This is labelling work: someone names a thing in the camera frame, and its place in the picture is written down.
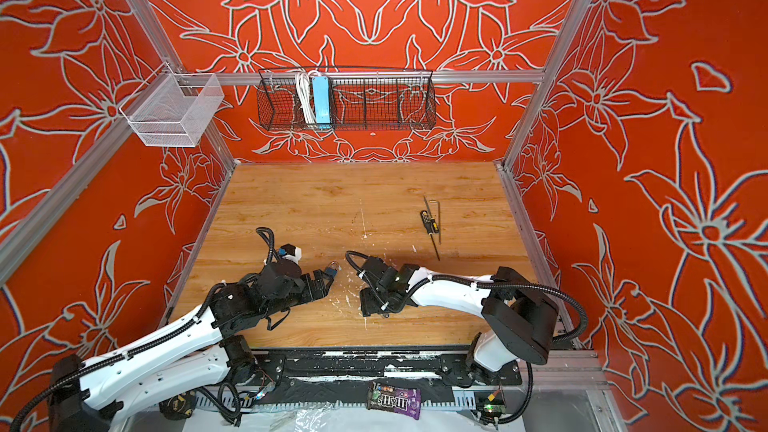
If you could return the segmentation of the blue padlock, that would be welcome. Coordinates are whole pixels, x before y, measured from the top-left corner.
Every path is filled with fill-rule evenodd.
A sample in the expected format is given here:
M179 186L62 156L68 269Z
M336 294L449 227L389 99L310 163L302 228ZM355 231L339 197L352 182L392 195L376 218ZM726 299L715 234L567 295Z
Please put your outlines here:
M340 265L336 261L332 261L325 267L325 274L330 277L335 277L339 270Z

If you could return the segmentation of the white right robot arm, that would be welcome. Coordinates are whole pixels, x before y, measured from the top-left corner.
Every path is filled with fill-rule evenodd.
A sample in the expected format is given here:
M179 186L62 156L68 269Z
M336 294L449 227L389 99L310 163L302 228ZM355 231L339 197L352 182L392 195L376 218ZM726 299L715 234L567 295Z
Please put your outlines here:
M396 270L379 257L352 250L345 259L366 284L360 292L365 317L439 307L483 319L490 330L477 336L468 363L489 373L517 360L545 365L554 344L578 338L589 323L575 298L530 282L510 267L492 275L459 276L415 264Z

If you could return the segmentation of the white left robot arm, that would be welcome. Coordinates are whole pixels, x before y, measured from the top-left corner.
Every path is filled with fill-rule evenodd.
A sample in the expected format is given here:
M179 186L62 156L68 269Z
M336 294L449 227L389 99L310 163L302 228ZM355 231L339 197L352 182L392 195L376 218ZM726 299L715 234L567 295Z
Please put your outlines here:
M305 273L300 248L277 247L268 227L256 233L267 246L261 271L215 284L201 305L127 346L59 360L50 385L21 408L11 430L21 430L40 404L53 431L107 431L154 403L209 386L236 395L259 369L244 331L260 322L274 330L274 315L286 319L292 308L325 298L339 270L331 263Z

